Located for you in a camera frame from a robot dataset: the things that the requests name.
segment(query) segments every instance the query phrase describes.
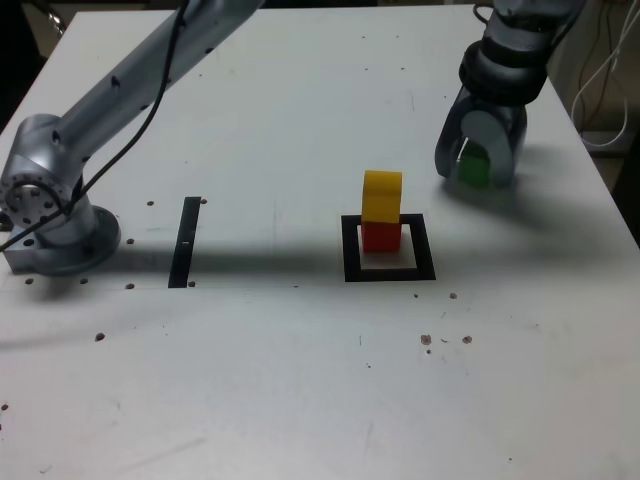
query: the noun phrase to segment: black square outline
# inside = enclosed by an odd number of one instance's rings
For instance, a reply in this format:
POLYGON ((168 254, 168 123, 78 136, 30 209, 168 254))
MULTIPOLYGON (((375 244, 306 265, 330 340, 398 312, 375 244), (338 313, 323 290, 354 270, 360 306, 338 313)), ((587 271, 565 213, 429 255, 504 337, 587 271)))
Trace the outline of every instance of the black square outline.
POLYGON ((358 225, 362 223, 361 217, 360 215, 342 215, 341 219, 345 282, 411 282, 436 279, 427 229, 421 213, 400 215, 400 223, 409 225, 411 229, 416 268, 363 270, 360 266, 360 242, 358 241, 358 225))

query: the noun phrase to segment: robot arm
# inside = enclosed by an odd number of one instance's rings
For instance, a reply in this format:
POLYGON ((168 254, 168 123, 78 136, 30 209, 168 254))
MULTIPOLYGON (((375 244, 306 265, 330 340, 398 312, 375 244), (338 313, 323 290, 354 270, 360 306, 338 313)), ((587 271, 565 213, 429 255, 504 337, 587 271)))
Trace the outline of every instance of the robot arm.
POLYGON ((452 176, 466 139, 490 160, 494 186, 513 179, 527 127, 525 105, 547 79, 546 65, 585 0, 495 0, 481 41, 460 66, 462 87, 436 146, 436 168, 452 176))
MULTIPOLYGON (((184 11, 169 83, 211 53, 264 0, 191 0, 184 11)), ((15 227, 10 239, 53 214, 82 188, 82 170, 100 147, 153 103, 178 12, 154 30, 62 117, 25 119, 0 178, 0 207, 15 227)), ((62 275, 107 258, 120 239, 113 215, 85 195, 65 215, 5 250, 14 272, 62 275)))

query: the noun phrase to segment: white table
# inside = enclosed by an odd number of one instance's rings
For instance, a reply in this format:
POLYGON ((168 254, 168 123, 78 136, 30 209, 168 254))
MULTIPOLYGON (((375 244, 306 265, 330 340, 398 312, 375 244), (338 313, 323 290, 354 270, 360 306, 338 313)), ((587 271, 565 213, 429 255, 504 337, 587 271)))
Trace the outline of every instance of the white table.
MULTIPOLYGON (((1 156, 167 14, 76 16, 1 156)), ((0 262, 0 478, 639 478, 640 255, 551 86, 514 191, 463 201, 436 174, 482 27, 470 7, 261 11, 194 68, 90 194, 117 256, 86 285, 0 262), (436 281, 344 282, 366 169, 404 173, 436 281), (170 290, 186 196, 208 200, 196 287, 170 290)))

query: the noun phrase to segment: yellow block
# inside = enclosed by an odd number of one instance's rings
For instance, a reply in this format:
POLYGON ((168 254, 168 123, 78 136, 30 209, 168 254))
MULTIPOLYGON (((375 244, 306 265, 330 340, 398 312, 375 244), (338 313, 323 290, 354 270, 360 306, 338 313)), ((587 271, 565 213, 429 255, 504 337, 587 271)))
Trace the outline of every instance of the yellow block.
POLYGON ((362 188, 362 221, 398 223, 401 198, 401 172, 367 170, 362 188))

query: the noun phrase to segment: red block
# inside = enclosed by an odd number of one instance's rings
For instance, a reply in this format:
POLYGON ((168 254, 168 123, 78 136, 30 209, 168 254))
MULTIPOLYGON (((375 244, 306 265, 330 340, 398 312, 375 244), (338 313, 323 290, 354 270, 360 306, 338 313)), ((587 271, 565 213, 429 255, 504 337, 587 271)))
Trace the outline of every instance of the red block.
POLYGON ((364 253, 397 253, 401 237, 401 223, 362 222, 364 253))

